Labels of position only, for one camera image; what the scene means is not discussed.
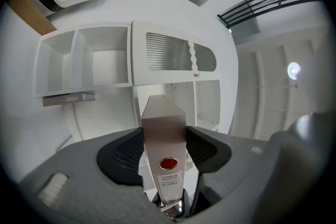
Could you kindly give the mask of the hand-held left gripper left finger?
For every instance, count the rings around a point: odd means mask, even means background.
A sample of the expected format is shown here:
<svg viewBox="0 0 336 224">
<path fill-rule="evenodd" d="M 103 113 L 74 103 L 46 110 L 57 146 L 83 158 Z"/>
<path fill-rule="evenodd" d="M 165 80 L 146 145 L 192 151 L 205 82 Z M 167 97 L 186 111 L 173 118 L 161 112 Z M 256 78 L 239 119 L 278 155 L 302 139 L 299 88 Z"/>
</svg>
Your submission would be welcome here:
<svg viewBox="0 0 336 224">
<path fill-rule="evenodd" d="M 143 129 L 139 127 L 99 149 L 97 165 L 116 184 L 143 186 L 142 176 L 139 175 L 143 153 Z"/>
</svg>

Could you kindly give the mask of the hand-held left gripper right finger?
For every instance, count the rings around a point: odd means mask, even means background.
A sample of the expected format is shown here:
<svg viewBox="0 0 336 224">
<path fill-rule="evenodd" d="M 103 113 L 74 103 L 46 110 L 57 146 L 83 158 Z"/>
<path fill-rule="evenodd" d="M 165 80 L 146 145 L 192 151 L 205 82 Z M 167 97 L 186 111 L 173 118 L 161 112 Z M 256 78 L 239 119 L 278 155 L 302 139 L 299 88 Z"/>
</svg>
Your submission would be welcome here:
<svg viewBox="0 0 336 224">
<path fill-rule="evenodd" d="M 221 197 L 205 184 L 205 174 L 214 173 L 225 166 L 232 157 L 232 150 L 224 142 L 199 131 L 194 126 L 186 127 L 186 149 L 198 170 L 198 179 L 190 215 L 194 216 L 221 200 Z"/>
</svg>

